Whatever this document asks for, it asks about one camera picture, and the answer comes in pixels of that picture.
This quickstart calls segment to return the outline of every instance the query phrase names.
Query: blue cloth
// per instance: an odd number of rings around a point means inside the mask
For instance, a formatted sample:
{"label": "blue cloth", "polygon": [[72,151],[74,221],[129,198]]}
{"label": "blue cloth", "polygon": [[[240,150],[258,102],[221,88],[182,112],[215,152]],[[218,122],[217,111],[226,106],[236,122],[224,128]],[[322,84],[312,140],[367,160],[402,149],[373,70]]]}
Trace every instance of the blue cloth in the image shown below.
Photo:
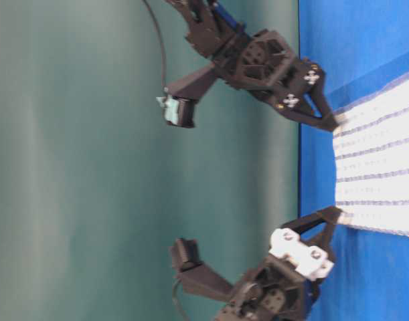
{"label": "blue cloth", "polygon": [[[409,0],[300,0],[301,56],[327,72],[334,108],[409,71]],[[300,212],[335,202],[332,135],[301,126]],[[409,320],[409,239],[338,227],[337,263],[309,320]]]}

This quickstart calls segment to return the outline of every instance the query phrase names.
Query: white cloth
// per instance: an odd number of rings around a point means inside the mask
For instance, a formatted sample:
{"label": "white cloth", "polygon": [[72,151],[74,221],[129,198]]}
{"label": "white cloth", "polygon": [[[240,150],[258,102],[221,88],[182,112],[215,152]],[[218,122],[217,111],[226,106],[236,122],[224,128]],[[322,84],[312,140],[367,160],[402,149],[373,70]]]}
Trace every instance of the white cloth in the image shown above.
{"label": "white cloth", "polygon": [[339,222],[409,236],[409,74],[344,110],[333,133]]}

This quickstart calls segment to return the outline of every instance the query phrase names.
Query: green backdrop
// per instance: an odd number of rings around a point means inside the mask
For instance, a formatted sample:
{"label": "green backdrop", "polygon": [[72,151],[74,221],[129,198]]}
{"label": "green backdrop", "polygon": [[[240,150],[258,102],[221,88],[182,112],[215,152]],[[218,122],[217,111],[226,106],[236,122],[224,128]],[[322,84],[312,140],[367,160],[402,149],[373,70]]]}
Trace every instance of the green backdrop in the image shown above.
{"label": "green backdrop", "polygon": [[[204,66],[150,3],[169,80]],[[296,1],[222,3],[297,47]],[[0,321],[178,320],[176,237],[233,282],[296,216],[297,126],[222,82],[196,129],[166,126],[152,28],[139,0],[0,0]]]}

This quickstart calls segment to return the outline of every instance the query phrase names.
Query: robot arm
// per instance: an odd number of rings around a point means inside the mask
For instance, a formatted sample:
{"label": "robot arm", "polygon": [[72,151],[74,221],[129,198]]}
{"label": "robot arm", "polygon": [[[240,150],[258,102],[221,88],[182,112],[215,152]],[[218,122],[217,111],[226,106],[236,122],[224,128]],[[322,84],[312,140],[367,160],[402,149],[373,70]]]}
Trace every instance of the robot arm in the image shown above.
{"label": "robot arm", "polygon": [[194,127],[195,105],[221,78],[237,90],[247,90],[285,118],[330,132],[338,127],[323,95],[325,72],[314,62],[300,60],[276,31],[265,29],[249,36],[245,25],[215,0],[208,0],[207,5],[203,0],[166,2],[185,19],[186,39],[192,48],[212,61],[168,85],[167,97],[158,98],[169,124]]}
{"label": "robot arm", "polygon": [[[200,260],[196,241],[178,239],[170,249],[176,278],[187,293],[226,302],[219,321],[305,320],[335,262],[329,243],[340,214],[328,207],[276,229],[267,257],[234,286]],[[322,223],[322,232],[301,239]]]}

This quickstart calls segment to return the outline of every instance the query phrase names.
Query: wire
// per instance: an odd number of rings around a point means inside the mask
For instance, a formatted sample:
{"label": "wire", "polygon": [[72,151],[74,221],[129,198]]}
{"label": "wire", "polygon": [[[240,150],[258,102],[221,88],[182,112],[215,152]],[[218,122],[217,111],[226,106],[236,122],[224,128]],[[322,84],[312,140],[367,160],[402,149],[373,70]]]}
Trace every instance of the wire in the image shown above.
{"label": "wire", "polygon": [[173,304],[175,305],[176,310],[182,316],[183,321],[189,321],[188,315],[186,314],[185,310],[182,308],[182,305],[180,304],[180,301],[177,298],[177,289],[179,288],[179,285],[180,285],[180,280],[177,280],[173,284],[173,291],[171,293],[171,299],[173,300]]}
{"label": "wire", "polygon": [[166,80],[166,75],[167,75],[167,58],[165,55],[165,46],[164,46],[164,40],[163,40],[163,34],[161,33],[161,28],[159,27],[159,23],[157,20],[157,17],[155,16],[155,13],[153,12],[151,6],[149,5],[147,0],[142,0],[143,3],[145,4],[146,8],[148,9],[149,15],[151,16],[153,25],[155,27],[155,31],[157,32],[158,35],[158,40],[159,40],[159,46],[161,48],[161,62],[162,62],[162,70],[161,70],[161,85],[163,86],[163,92],[165,93],[165,88],[167,87],[167,80]]}

